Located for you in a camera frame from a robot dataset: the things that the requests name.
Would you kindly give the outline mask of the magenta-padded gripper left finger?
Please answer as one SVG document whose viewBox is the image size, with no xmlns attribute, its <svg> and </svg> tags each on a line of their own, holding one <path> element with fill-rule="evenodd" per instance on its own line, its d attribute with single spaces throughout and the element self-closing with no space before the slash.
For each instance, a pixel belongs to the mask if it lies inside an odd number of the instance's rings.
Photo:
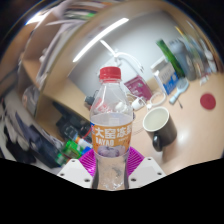
<svg viewBox="0 0 224 224">
<path fill-rule="evenodd" d="M 91 188 L 95 174 L 95 154 L 93 149 L 89 149 L 79 159 L 70 159 L 58 176 L 83 188 Z"/>
</svg>

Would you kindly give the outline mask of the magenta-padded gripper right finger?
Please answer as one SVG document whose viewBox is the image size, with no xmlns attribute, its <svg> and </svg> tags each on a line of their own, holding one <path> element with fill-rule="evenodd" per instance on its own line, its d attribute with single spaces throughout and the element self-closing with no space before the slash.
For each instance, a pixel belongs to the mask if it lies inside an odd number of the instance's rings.
<svg viewBox="0 0 224 224">
<path fill-rule="evenodd" d="M 152 157 L 144 157 L 133 147 L 129 149 L 126 161 L 126 175 L 129 189 L 146 186 L 166 176 Z"/>
</svg>

